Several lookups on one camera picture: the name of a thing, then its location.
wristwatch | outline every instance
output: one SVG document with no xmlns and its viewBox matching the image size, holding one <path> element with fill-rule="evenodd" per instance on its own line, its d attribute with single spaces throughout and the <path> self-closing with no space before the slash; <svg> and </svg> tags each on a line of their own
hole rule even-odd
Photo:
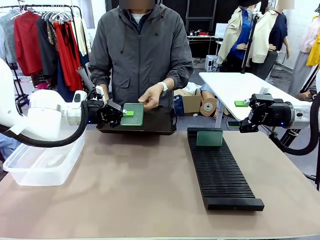
<svg viewBox="0 0 320 240">
<path fill-rule="evenodd" d="M 163 81 L 158 82 L 157 84 L 161 84 L 163 86 L 163 91 L 162 91 L 162 95 L 161 95 L 163 97 L 164 95 L 166 95 L 166 93 L 168 91 L 167 84 L 165 84 Z"/>
</svg>

pink shirt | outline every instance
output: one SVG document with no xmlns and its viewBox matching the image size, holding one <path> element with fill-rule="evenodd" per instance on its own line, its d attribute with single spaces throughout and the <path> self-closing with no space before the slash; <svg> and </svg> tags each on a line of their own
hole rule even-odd
<svg viewBox="0 0 320 240">
<path fill-rule="evenodd" d="M 320 17 L 316 17 L 313 19 L 312 23 L 308 28 L 308 32 L 303 36 L 303 39 L 300 43 L 300 51 L 303 53 L 307 53 L 307 49 L 309 47 L 313 47 L 318 34 L 320 32 Z"/>
</svg>

jacket zipper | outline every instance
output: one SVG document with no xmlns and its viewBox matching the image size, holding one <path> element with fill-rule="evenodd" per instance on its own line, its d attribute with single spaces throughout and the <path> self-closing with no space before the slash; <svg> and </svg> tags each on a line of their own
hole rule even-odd
<svg viewBox="0 0 320 240">
<path fill-rule="evenodd" d="M 140 98 L 140 61 L 141 61 L 141 51 L 140 51 L 140 48 L 141 48 L 141 36 L 139 35 L 138 36 L 138 41 L 139 41 L 139 66 L 138 66 L 138 98 Z"/>
</svg>

transparent plastic bin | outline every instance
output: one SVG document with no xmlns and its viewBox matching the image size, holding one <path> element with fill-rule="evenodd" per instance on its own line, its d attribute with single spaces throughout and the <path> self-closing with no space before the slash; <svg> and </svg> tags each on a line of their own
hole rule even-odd
<svg viewBox="0 0 320 240">
<path fill-rule="evenodd" d="M 70 175 L 85 142 L 86 132 L 77 141 L 62 147 L 41 148 L 21 144 L 4 162 L 3 169 L 22 186 L 59 186 Z"/>
</svg>

black hose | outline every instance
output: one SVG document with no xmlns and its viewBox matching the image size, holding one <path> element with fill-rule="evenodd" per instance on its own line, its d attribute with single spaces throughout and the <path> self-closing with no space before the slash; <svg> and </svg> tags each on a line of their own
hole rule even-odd
<svg viewBox="0 0 320 240">
<path fill-rule="evenodd" d="M 0 125 L 0 133 L 3 135 L 6 135 L 7 137 L 14 138 L 20 143 L 23 143 L 25 145 L 31 146 L 31 147 L 39 147 L 39 148 L 57 148 L 69 145 L 73 142 L 75 142 L 78 138 L 81 137 L 81 135 L 86 130 L 86 126 L 89 120 L 89 111 L 87 107 L 86 101 L 81 102 L 81 121 L 79 124 L 78 129 L 72 134 L 70 137 L 59 140 L 59 141 L 41 141 L 41 140 L 35 140 L 32 138 L 29 138 L 23 134 L 15 135 L 11 131 L 9 131 L 9 128 L 3 125 Z"/>
<path fill-rule="evenodd" d="M 303 149 L 292 149 L 283 145 L 283 143 L 278 138 L 273 138 L 272 141 L 275 145 L 280 148 L 283 152 L 296 155 L 304 156 L 311 153 L 318 145 L 319 141 L 319 108 L 320 108 L 320 92 L 316 95 L 314 101 L 312 102 L 310 109 L 310 141 L 309 144 Z"/>
</svg>

